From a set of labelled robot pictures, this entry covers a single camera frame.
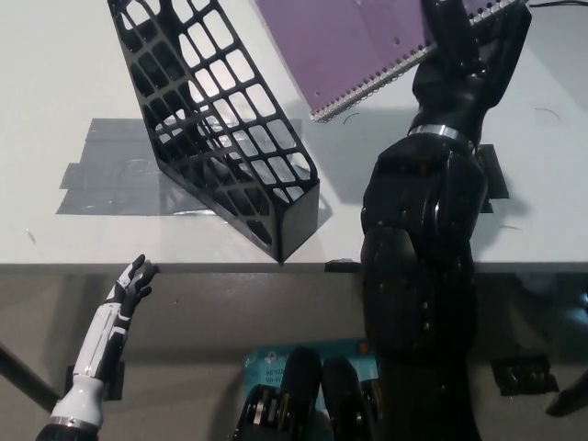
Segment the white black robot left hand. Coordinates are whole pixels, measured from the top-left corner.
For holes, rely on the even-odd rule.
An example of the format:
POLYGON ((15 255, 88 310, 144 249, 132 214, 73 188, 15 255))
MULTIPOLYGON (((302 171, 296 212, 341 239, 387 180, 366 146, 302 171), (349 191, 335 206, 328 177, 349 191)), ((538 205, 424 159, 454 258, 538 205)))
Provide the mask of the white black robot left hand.
POLYGON ((73 377, 110 382, 127 341, 134 312, 147 298, 158 266, 140 254, 119 275, 97 307, 73 368, 73 377))

